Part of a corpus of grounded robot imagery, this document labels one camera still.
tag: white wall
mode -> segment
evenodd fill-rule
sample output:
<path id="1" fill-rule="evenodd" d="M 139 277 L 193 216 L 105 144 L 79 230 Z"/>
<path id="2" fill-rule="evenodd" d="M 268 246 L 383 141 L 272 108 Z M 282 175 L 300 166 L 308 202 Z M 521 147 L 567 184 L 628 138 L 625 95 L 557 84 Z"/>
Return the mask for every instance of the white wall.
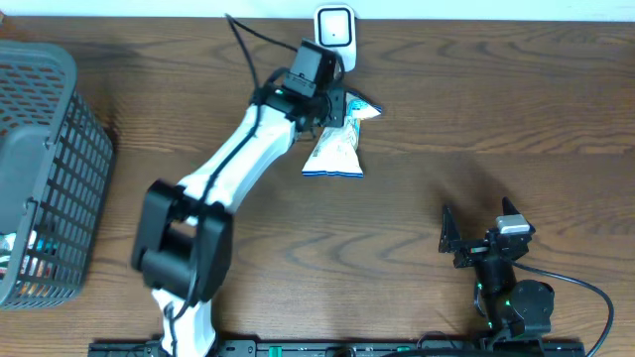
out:
<path id="1" fill-rule="evenodd" d="M 2 0 L 7 15 L 311 18 L 321 0 Z M 635 0 L 348 0 L 360 19 L 635 21 Z"/>

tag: metal base plate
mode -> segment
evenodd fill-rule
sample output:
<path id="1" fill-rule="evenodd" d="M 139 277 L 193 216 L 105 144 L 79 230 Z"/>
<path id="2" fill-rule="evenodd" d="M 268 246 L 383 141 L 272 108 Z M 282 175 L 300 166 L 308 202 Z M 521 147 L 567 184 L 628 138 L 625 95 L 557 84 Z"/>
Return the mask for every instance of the metal base plate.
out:
<path id="1" fill-rule="evenodd" d="M 459 350 L 475 350 L 466 341 L 452 341 Z M 545 357 L 584 357 L 584 347 L 577 342 L 545 342 Z M 357 357 L 381 357 L 398 351 L 415 350 L 416 344 L 409 342 L 262 342 L 252 340 L 220 341 L 208 356 L 213 357 L 346 357 L 345 351 L 353 348 Z M 423 349 L 447 348 L 447 340 L 426 340 Z M 159 341 L 144 344 L 92 343 L 88 357 L 167 357 L 160 350 Z"/>

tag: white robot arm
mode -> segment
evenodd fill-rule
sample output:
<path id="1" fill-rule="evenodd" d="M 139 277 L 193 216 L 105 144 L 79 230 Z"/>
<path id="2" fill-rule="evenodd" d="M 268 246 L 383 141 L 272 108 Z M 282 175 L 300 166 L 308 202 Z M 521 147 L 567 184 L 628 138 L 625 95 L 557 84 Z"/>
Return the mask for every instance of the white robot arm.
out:
<path id="1" fill-rule="evenodd" d="M 256 106 L 247 109 L 245 118 L 227 142 L 203 166 L 184 177 L 179 185 L 185 188 L 185 194 L 200 199 L 204 188 L 218 165 L 245 138 L 256 120 Z M 261 121 L 253 138 L 236 154 L 220 172 L 214 186 L 207 195 L 207 204 L 220 202 L 229 213 L 235 213 L 243 198 L 278 157 L 285 154 L 293 145 L 297 131 L 295 123 L 289 121 L 286 114 L 264 105 L 261 108 Z M 190 217 L 188 224 L 196 226 L 197 219 Z M 153 298 L 161 311 L 172 304 L 174 313 L 179 311 L 185 300 L 163 289 L 154 289 Z M 164 331 L 171 329 L 171 316 L 164 316 Z M 204 356 L 213 345 L 216 333 L 211 325 L 211 300 L 199 301 L 189 307 L 183 316 L 174 322 L 172 333 L 166 333 L 161 340 L 164 350 L 172 351 L 175 338 L 176 352 L 179 356 Z"/>
<path id="2" fill-rule="evenodd" d="M 303 132 L 343 125 L 338 64 L 336 53 L 303 41 L 291 69 L 256 89 L 242 123 L 207 163 L 177 185 L 157 180 L 149 188 L 131 263 L 164 313 L 168 353 L 205 356 L 214 343 L 211 299 L 229 269 L 232 215 L 249 189 Z M 173 222 L 195 226 L 195 236 Z"/>

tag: wooden table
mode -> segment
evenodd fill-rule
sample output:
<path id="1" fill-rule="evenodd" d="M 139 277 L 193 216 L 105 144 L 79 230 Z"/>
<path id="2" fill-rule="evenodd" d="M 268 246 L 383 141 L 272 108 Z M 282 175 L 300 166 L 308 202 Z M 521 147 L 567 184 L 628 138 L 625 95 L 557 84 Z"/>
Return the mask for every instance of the wooden table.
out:
<path id="1" fill-rule="evenodd" d="M 275 39 L 311 21 L 246 21 Z M 473 272 L 437 252 L 441 207 L 481 238 L 509 195 L 537 227 L 521 262 L 589 281 L 613 298 L 602 356 L 635 350 L 635 26 L 358 21 L 346 82 L 383 105 L 364 122 L 364 179 L 303 178 L 301 142 L 258 181 L 236 216 L 233 265 L 214 302 L 220 331 L 261 338 L 417 338 L 485 328 Z M 95 339 L 162 333 L 130 268 L 142 199 L 206 161 L 252 90 L 221 19 L 9 18 L 3 38 L 56 43 L 78 89 L 119 137 L 90 274 L 77 300 L 0 313 L 3 356 L 85 355 Z M 261 79 L 293 54 L 245 34 Z M 519 279 L 541 277 L 517 272 Z M 556 290 L 550 337 L 589 349 L 606 306 Z"/>

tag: gray plastic basket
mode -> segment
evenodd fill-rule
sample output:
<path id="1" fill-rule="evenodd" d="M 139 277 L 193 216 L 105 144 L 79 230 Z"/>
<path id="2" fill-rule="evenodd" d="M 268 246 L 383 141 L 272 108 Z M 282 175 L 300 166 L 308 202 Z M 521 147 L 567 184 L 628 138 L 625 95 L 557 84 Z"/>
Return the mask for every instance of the gray plastic basket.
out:
<path id="1" fill-rule="evenodd" d="M 58 305 L 85 280 L 114 156 L 75 82 L 63 49 L 0 41 L 0 308 Z"/>

